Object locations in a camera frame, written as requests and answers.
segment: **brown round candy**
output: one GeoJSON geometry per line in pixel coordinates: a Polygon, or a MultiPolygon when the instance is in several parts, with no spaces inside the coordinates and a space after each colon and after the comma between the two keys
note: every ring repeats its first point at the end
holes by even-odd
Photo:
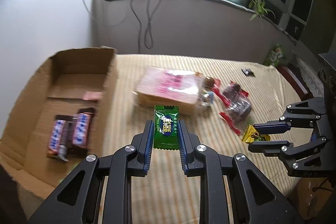
{"type": "Polygon", "coordinates": [[[204,85],[205,85],[206,87],[212,89],[213,86],[214,86],[214,84],[215,84],[215,80],[214,80],[214,78],[212,78],[212,77],[205,77],[204,85]]]}

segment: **green candy wrapper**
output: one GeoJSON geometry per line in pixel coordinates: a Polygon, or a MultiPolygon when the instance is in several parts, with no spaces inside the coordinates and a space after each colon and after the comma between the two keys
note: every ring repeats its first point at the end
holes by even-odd
{"type": "Polygon", "coordinates": [[[178,106],[155,106],[154,148],[178,150],[177,117],[178,106]]]}

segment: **cardboard box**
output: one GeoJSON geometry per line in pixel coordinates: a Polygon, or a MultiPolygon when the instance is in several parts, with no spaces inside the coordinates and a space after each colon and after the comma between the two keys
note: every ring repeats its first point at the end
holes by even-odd
{"type": "Polygon", "coordinates": [[[101,156],[116,81],[116,50],[112,48],[62,51],[40,66],[20,93],[0,144],[1,164],[20,189],[46,198],[81,160],[61,162],[46,157],[57,114],[74,115],[79,108],[95,107],[89,151],[101,156]],[[87,91],[102,92],[102,99],[83,100],[87,91]]]}

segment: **candy bar wrapper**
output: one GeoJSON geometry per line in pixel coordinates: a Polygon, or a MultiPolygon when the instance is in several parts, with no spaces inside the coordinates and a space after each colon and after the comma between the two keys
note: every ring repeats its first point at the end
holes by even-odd
{"type": "Polygon", "coordinates": [[[67,140],[72,124],[72,116],[56,115],[54,127],[51,132],[47,157],[56,160],[68,161],[67,140]]]}
{"type": "Polygon", "coordinates": [[[95,108],[82,108],[73,116],[72,130],[68,138],[68,153],[85,157],[88,151],[88,139],[95,108]]]}
{"type": "Polygon", "coordinates": [[[154,148],[178,150],[177,118],[178,106],[155,106],[154,148]]]}
{"type": "Polygon", "coordinates": [[[254,141],[270,141],[271,137],[269,135],[260,135],[258,131],[252,126],[248,125],[246,128],[245,134],[243,138],[241,139],[244,143],[251,143],[254,141]]]}

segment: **silver screw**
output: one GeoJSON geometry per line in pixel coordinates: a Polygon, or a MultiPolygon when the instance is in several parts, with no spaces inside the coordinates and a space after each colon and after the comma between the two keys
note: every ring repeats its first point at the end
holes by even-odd
{"type": "Polygon", "coordinates": [[[244,154],[237,154],[236,155],[236,159],[239,161],[244,161],[246,159],[244,154]]]}
{"type": "Polygon", "coordinates": [[[204,152],[205,150],[207,150],[207,147],[204,144],[200,144],[196,147],[196,149],[198,151],[204,152]]]}
{"type": "Polygon", "coordinates": [[[89,161],[89,162],[91,162],[91,161],[95,161],[96,158],[97,158],[96,155],[88,155],[86,157],[86,160],[89,161]]]}
{"type": "Polygon", "coordinates": [[[125,150],[126,150],[127,152],[132,152],[132,151],[135,150],[135,147],[134,147],[133,145],[127,145],[127,146],[125,147],[125,150]]]}

